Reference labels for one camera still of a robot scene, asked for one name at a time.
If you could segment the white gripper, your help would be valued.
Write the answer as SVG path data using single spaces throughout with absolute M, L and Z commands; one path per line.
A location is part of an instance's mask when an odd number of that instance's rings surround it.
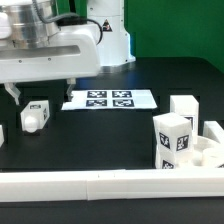
M 100 71 L 99 35 L 97 26 L 63 26 L 46 47 L 0 48 L 0 84 L 5 83 L 18 105 L 21 92 L 14 83 L 67 79 L 66 95 L 71 100 L 75 78 L 96 76 Z

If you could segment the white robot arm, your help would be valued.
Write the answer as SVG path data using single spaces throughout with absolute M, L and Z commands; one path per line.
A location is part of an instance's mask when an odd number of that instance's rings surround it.
M 18 83 L 120 72 L 135 62 L 124 0 L 87 0 L 87 16 L 59 15 L 55 0 L 0 0 L 0 84 L 18 100 Z

